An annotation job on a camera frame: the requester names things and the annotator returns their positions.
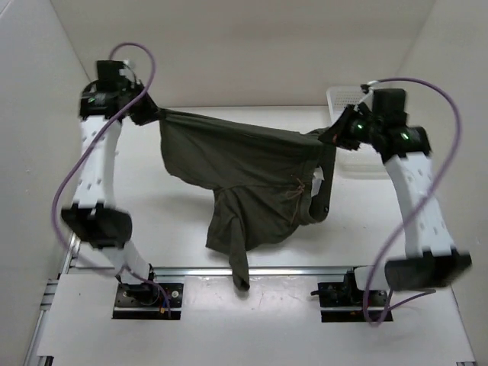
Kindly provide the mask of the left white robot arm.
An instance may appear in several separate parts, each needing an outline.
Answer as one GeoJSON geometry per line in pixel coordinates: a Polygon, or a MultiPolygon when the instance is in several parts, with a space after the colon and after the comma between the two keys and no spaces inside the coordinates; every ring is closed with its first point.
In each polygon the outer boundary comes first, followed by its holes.
{"type": "Polygon", "coordinates": [[[51,217],[100,252],[114,267],[111,276],[135,285],[133,295],[143,305],[159,299],[152,267],[131,240],[128,212],[117,208],[114,167],[124,118],[135,124],[153,121],[158,111],[141,82],[97,80],[82,91],[79,107],[82,155],[56,191],[51,217]]]}

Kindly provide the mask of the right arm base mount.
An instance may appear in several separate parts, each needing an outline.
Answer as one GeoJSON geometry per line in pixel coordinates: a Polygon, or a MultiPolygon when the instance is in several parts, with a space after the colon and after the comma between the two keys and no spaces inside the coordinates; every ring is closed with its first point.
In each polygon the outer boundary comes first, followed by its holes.
{"type": "MultiPolygon", "coordinates": [[[[321,323],[367,322],[362,310],[363,291],[357,289],[355,284],[320,282],[310,296],[319,300],[321,323]]],[[[385,291],[370,292],[368,307],[373,321],[379,320],[387,298],[385,291]]]]}

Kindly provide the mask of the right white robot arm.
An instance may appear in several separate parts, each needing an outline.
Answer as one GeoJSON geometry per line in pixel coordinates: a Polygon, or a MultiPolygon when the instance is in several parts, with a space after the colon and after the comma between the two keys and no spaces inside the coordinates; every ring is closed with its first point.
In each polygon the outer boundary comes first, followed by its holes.
{"type": "Polygon", "coordinates": [[[347,302],[359,305],[371,290],[426,291],[449,287],[472,265],[468,252],[456,249],[435,198],[438,176],[432,172],[432,154],[422,127],[387,124],[365,104],[345,107],[320,140],[337,148],[356,150],[372,146],[393,183],[403,222],[393,231],[374,264],[355,270],[357,278],[342,286],[347,302]]]}

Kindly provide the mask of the olive green shorts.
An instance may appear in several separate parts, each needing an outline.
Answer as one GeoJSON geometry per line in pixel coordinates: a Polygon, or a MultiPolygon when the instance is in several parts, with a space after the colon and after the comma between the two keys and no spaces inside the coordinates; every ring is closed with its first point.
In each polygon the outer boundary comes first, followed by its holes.
{"type": "Polygon", "coordinates": [[[308,133],[170,109],[159,113],[166,171],[213,192],[206,247],[227,255],[233,283],[250,287],[247,253],[329,215],[336,148],[308,133]]]}

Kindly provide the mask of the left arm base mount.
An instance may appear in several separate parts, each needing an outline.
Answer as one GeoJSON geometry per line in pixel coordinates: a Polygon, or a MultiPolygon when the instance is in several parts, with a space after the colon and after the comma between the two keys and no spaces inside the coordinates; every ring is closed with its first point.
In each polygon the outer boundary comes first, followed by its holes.
{"type": "Polygon", "coordinates": [[[180,320],[184,283],[170,280],[158,287],[142,284],[118,284],[112,311],[113,319],[180,320]]]}

